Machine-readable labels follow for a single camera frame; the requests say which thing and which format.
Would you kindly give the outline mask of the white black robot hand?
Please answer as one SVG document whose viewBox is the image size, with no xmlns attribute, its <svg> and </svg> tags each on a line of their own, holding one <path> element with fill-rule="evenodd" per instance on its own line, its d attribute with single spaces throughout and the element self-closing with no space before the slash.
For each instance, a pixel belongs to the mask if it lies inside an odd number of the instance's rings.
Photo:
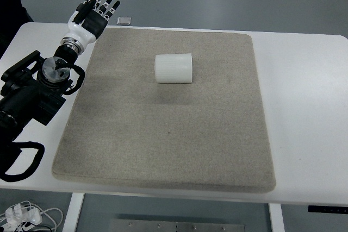
<svg viewBox="0 0 348 232">
<path fill-rule="evenodd" d="M 116 1 L 107 10 L 112 0 L 106 0 L 103 4 L 101 1 L 86 0 L 77 7 L 77 11 L 71 15 L 67 24 L 68 32 L 63 37 L 63 45 L 87 47 L 101 36 L 109 19 L 120 5 L 120 1 Z"/>
</svg>

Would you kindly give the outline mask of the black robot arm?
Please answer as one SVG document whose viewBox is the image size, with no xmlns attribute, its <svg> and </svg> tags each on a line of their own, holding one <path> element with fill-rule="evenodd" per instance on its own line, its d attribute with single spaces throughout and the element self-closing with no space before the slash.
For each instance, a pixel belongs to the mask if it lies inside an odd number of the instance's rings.
<svg viewBox="0 0 348 232">
<path fill-rule="evenodd" d="M 34 51 L 3 73 L 2 146 L 11 144 L 31 120 L 48 125 L 65 103 L 64 96 L 81 87 L 85 72 L 75 62 L 101 36 L 119 5 L 120 1 L 85 0 L 70 17 L 69 30 L 52 57 Z"/>
</svg>

